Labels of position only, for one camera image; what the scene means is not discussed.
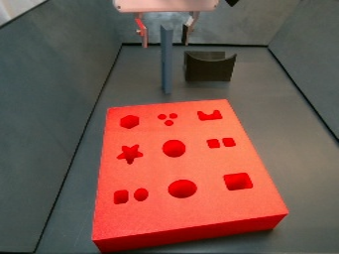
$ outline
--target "red foam block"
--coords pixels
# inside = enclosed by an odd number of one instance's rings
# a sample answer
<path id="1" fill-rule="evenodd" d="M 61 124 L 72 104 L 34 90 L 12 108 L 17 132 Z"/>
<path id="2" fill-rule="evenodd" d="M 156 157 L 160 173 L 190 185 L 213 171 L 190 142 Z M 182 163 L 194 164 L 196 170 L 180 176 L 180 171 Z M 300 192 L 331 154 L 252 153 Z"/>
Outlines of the red foam block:
<path id="1" fill-rule="evenodd" d="M 108 109 L 92 223 L 101 252 L 272 229 L 286 213 L 226 100 Z"/>

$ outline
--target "star-shaped hole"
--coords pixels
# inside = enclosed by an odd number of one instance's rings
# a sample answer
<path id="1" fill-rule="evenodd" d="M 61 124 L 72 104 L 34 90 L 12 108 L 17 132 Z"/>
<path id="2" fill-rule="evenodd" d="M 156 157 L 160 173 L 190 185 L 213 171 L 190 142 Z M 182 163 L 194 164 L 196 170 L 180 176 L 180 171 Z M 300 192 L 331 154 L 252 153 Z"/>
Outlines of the star-shaped hole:
<path id="1" fill-rule="evenodd" d="M 138 145 L 133 145 L 132 147 L 121 146 L 121 154 L 118 154 L 116 159 L 125 159 L 126 164 L 132 164 L 134 158 L 142 157 L 137 149 Z"/>

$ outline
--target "white wall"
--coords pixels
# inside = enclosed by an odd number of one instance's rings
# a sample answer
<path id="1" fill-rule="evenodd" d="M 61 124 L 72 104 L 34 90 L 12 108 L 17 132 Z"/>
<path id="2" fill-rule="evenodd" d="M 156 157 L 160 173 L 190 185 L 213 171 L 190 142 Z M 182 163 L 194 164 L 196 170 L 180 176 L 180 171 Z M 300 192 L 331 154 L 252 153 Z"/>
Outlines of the white wall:
<path id="1" fill-rule="evenodd" d="M 0 0 L 0 25 L 46 0 Z"/>

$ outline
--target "black arch-shaped block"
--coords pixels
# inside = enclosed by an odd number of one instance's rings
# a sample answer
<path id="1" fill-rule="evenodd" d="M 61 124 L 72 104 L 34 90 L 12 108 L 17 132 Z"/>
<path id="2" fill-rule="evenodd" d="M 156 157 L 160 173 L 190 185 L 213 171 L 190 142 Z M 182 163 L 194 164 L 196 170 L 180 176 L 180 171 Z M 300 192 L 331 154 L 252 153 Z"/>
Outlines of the black arch-shaped block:
<path id="1" fill-rule="evenodd" d="M 225 58 L 225 52 L 184 53 L 186 81 L 230 81 L 237 55 Z"/>

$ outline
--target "gray wall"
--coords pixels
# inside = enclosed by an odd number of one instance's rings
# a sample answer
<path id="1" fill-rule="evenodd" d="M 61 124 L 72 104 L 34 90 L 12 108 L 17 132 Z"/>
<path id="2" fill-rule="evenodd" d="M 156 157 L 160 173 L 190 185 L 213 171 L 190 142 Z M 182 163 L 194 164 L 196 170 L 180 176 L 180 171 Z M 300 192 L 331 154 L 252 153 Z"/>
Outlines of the gray wall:
<path id="1" fill-rule="evenodd" d="M 0 252 L 32 252 L 120 41 L 109 0 L 50 0 L 0 30 Z"/>
<path id="2" fill-rule="evenodd" d="M 229 7 L 220 0 L 216 11 L 201 12 L 189 42 L 193 44 L 234 44 L 266 46 L 280 25 L 300 0 L 240 0 Z M 137 28 L 132 14 L 118 13 L 113 19 L 117 34 L 125 43 L 138 43 Z M 149 42 L 160 43 L 160 24 L 173 28 L 173 43 L 181 43 L 181 27 L 188 13 L 145 13 L 144 24 L 148 28 Z"/>
<path id="3" fill-rule="evenodd" d="M 302 0 L 268 48 L 339 138 L 339 1 Z"/>

